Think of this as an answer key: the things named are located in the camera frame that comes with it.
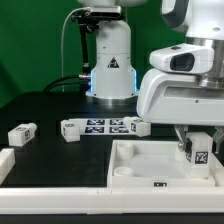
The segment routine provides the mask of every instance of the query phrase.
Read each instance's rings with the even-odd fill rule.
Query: black cable
[[[69,80],[69,79],[78,79],[79,76],[77,75],[70,75],[70,76],[65,76],[63,78],[60,78],[60,79],[56,79],[55,81],[51,82],[49,85],[47,85],[43,90],[42,92],[48,92],[47,90],[49,88],[51,88],[51,86],[55,85],[56,83],[59,83],[59,82],[62,82],[62,81],[65,81],[65,80]]]
[[[50,90],[52,90],[55,87],[58,86],[70,86],[70,85],[79,85],[80,83],[58,83],[58,84],[54,84],[51,87],[49,87],[48,89],[46,89],[46,93],[50,92]]]
[[[80,31],[80,36],[81,36],[83,64],[89,64],[87,41],[86,41],[86,25],[80,24],[79,31]]]

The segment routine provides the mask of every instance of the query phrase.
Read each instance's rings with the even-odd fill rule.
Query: label sticker
[[[16,128],[16,131],[25,131],[26,128],[22,128],[22,127],[19,127],[19,128]]]
[[[131,123],[131,130],[133,132],[136,132],[136,124]]]
[[[167,182],[160,182],[160,181],[154,182],[154,187],[167,187],[167,186],[168,186]]]
[[[105,120],[88,120],[87,125],[105,125]]]
[[[25,132],[25,140],[28,140],[28,139],[30,139],[30,131],[29,130]]]
[[[196,152],[195,164],[207,164],[208,152]]]
[[[124,125],[124,123],[122,119],[113,119],[110,120],[110,125]]]
[[[110,133],[129,133],[126,127],[110,127]]]
[[[87,127],[85,129],[85,133],[92,133],[92,134],[104,133],[104,127]]]
[[[141,122],[143,122],[143,120],[142,119],[136,119],[136,120],[134,120],[134,122],[141,123]]]
[[[115,57],[112,58],[108,68],[120,68]]]
[[[75,125],[74,124],[66,124],[65,127],[66,128],[72,128],[72,127],[75,127]]]

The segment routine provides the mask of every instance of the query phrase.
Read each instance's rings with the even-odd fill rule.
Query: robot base
[[[125,99],[104,99],[104,98],[98,98],[89,92],[86,93],[86,100],[88,102],[96,103],[99,105],[108,105],[108,106],[128,105],[128,104],[136,103],[137,99],[138,99],[138,94],[130,98],[125,98]]]

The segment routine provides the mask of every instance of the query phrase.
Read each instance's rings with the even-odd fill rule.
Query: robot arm
[[[86,92],[90,101],[113,105],[136,100],[137,74],[130,60],[131,30],[122,21],[121,7],[136,6],[146,1],[148,0],[78,0],[89,8],[88,12],[82,14],[86,31],[91,33],[97,30],[97,62],[89,72],[90,89]]]
[[[187,29],[186,18],[190,0],[163,0],[161,15],[165,23],[180,32]]]

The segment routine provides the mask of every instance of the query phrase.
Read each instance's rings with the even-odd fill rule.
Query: white block
[[[192,148],[186,152],[184,170],[192,178],[208,178],[210,175],[213,139],[206,133],[187,133]]]
[[[14,149],[2,149],[0,152],[0,184],[2,184],[14,165]]]
[[[87,213],[88,214],[122,214],[123,191],[122,189],[88,189]]]
[[[21,124],[8,133],[10,146],[24,146],[35,137],[36,124]]]
[[[61,134],[66,142],[80,141],[79,126],[72,121],[64,120],[61,122]]]
[[[151,135],[151,123],[146,123],[139,117],[125,117],[123,122],[129,131],[135,132],[139,137]]]
[[[119,160],[130,160],[134,156],[134,145],[131,143],[117,144],[117,157]]]

